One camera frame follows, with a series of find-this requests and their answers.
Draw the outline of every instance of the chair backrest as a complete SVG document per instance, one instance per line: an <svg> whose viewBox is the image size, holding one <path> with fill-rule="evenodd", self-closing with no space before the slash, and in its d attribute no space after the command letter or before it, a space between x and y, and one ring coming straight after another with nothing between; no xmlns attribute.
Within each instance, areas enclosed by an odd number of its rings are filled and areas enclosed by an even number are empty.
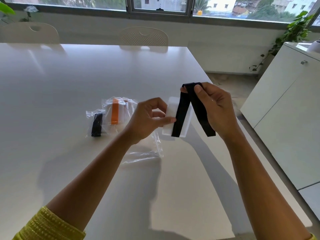
<svg viewBox="0 0 320 240"><path fill-rule="evenodd" d="M4 43L59 44L57 30L49 24L18 22L2 27Z"/></svg>
<svg viewBox="0 0 320 240"><path fill-rule="evenodd" d="M169 38L165 32L156 28L131 27L120 33L123 45L168 46Z"/></svg>

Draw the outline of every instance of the white tabletop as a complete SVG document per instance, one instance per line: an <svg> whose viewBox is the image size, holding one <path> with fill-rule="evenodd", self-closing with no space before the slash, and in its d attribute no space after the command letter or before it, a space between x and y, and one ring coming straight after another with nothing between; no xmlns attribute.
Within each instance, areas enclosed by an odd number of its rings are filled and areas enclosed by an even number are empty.
<svg viewBox="0 0 320 240"><path fill-rule="evenodd" d="M180 96L209 81L186 47L0 44L0 232L15 232L105 147L85 138L86 110L112 96ZM306 226L310 220L248 133L268 173ZM195 116L187 137L160 136L164 157L121 166L87 239L204 240L252 231L230 156Z"/></svg>

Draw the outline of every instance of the white foam block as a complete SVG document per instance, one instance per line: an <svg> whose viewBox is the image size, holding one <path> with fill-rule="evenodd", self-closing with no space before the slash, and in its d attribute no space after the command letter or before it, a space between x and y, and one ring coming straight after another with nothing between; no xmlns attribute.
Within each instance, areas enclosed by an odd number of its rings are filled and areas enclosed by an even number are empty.
<svg viewBox="0 0 320 240"><path fill-rule="evenodd" d="M179 97L170 97L169 102L168 102L168 107L167 107L167 112L165 114L166 117L176 117L178 106L179 106L180 98ZM193 108L190 103L188 111L186 113L186 118L184 119L180 137L186 137L187 131L189 129L190 121L193 115ZM172 135L172 130L174 128L174 123L172 124L167 124L163 126L162 128L162 134L171 136Z"/></svg>

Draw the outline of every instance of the gray floor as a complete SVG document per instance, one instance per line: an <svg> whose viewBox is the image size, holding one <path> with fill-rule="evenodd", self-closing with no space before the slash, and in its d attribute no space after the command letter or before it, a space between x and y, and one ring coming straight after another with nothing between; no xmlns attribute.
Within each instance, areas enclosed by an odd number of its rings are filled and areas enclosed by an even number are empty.
<svg viewBox="0 0 320 240"><path fill-rule="evenodd" d="M300 204L304 212L307 214L311 222L313 223L313 226L309 228L309 231L313 233L318 239L320 239L320 222L317 219L317 217L314 215L312 210L309 208L309 206L306 204L304 199L301 197L299 192L295 189L293 184L290 182L290 180L287 178L285 173L282 171L280 166L275 161L274 157L271 155L270 151L266 148L264 143L261 141L259 136L256 134L254 129L250 126L250 124L247 122L245 117L240 112L240 108L246 101L247 97L253 90L254 86L257 84L258 79L254 76L246 76L246 75L234 75L234 74L218 74L218 73L207 73L208 77L212 81L213 84L218 85L220 88L223 88L224 90L230 92L232 96L234 111L237 116L237 118L240 120L244 128L247 130L247 132L250 134L254 142L257 144L257 146L260 148L261 152L264 154L264 156L267 158L267 160L270 162L274 170L277 172L279 177L282 179L286 187L290 190L292 195L295 197L297 202ZM229 238L228 240L251 240L255 239L253 235L242 235L238 236L236 238Z"/></svg>

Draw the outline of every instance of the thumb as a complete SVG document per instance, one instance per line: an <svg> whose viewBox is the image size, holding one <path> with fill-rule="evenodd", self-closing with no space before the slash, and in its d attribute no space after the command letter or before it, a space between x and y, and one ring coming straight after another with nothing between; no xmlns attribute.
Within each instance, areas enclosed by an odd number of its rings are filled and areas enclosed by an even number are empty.
<svg viewBox="0 0 320 240"><path fill-rule="evenodd" d="M200 101L203 103L206 109L212 109L215 103L212 101L211 97L206 93L205 90L200 85L194 86L195 94L198 96Z"/></svg>
<svg viewBox="0 0 320 240"><path fill-rule="evenodd" d="M157 127L162 127L164 125L168 125L174 123L177 119L175 117L163 117L153 119L156 122Z"/></svg>

